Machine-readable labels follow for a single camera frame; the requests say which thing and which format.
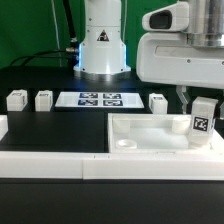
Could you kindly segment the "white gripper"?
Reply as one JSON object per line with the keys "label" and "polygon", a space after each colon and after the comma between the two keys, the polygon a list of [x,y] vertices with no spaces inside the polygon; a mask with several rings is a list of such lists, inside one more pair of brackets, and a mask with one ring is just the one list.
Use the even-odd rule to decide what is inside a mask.
{"label": "white gripper", "polygon": [[[136,72],[144,82],[178,85],[176,93],[186,114],[186,86],[224,89],[224,48],[191,47],[181,33],[146,33],[138,44]],[[219,118],[224,120],[224,102]]]}

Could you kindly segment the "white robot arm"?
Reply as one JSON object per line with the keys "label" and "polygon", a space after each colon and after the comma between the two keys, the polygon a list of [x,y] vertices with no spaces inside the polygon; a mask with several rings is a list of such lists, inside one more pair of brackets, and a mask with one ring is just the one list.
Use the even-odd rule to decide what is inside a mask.
{"label": "white robot arm", "polygon": [[[74,70],[110,80],[130,67],[121,41],[121,1],[84,0],[85,38]],[[224,90],[224,0],[177,0],[145,14],[137,49],[140,80]]]}

